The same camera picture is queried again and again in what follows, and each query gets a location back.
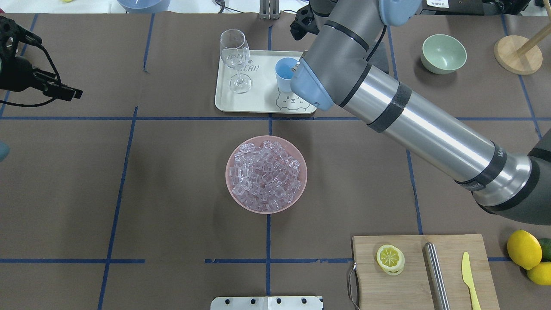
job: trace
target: cutting board handle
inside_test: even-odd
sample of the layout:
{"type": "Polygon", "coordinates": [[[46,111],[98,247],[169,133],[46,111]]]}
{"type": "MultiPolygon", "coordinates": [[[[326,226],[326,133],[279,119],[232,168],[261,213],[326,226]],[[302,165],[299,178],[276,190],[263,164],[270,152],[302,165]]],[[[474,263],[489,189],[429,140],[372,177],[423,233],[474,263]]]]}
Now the cutting board handle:
{"type": "Polygon", "coordinates": [[[348,273],[348,298],[350,298],[350,301],[352,301],[352,303],[354,304],[354,307],[356,307],[356,310],[361,310],[360,307],[358,306],[358,303],[360,303],[358,301],[358,303],[356,303],[354,301],[354,298],[352,297],[352,274],[354,274],[354,276],[356,276],[356,288],[357,288],[357,296],[358,296],[358,299],[360,298],[360,290],[359,290],[359,285],[358,285],[358,281],[357,281],[357,275],[355,273],[356,271],[356,262],[354,262],[354,265],[352,266],[352,269],[350,269],[350,272],[348,273]]]}

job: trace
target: cutting board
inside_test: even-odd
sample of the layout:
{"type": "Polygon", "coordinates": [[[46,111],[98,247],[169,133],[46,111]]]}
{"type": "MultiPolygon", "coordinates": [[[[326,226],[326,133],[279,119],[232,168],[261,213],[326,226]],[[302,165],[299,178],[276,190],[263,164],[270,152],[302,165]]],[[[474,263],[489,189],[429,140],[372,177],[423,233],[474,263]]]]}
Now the cutting board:
{"type": "Polygon", "coordinates": [[[435,308],[428,268],[423,256],[423,246],[427,242],[436,246],[450,309],[472,309],[469,289],[463,283],[461,275],[463,252],[469,252],[481,308],[499,310],[486,249],[480,234],[353,237],[359,306],[362,310],[435,308]],[[392,244],[404,253],[406,265],[397,276],[387,275],[375,260],[377,250],[384,244],[392,244]]]}

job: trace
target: lime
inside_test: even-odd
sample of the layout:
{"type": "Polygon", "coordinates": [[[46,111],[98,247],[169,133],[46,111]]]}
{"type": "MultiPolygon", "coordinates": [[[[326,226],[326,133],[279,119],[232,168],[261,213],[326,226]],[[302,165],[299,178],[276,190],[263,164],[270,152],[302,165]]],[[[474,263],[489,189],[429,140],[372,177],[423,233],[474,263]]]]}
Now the lime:
{"type": "Polygon", "coordinates": [[[551,263],[539,263],[526,274],[535,284],[551,285],[551,263]]]}
{"type": "Polygon", "coordinates": [[[523,230],[518,230],[509,237],[507,252],[515,264],[526,270],[542,261],[542,247],[538,239],[523,230]]]}
{"type": "Polygon", "coordinates": [[[390,244],[385,244],[378,249],[376,259],[383,271],[389,275],[399,275],[406,263],[402,251],[390,244]]]}
{"type": "Polygon", "coordinates": [[[551,261],[551,239],[541,238],[541,239],[538,239],[538,241],[539,241],[539,245],[542,246],[543,259],[551,261]]]}

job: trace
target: green bowl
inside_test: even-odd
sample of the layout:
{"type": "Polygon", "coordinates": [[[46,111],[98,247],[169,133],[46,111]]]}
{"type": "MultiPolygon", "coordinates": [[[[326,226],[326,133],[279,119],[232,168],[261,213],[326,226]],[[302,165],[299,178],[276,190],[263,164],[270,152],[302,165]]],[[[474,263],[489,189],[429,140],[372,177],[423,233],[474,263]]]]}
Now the green bowl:
{"type": "Polygon", "coordinates": [[[465,47],[452,36],[435,34],[423,42],[421,62],[432,73],[452,73],[463,67],[466,61],[465,47]]]}

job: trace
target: wine glass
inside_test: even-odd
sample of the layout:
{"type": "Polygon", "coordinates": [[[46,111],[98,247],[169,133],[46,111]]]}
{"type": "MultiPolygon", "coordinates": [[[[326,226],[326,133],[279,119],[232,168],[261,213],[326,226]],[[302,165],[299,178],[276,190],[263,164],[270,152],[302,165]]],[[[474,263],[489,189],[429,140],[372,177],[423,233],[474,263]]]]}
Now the wine glass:
{"type": "Polygon", "coordinates": [[[220,57],[226,66],[237,70],[230,79],[230,89],[237,94],[246,93],[251,89],[251,78],[241,73],[250,58],[249,45],[245,34],[239,29],[229,29],[220,36],[220,57]]]}

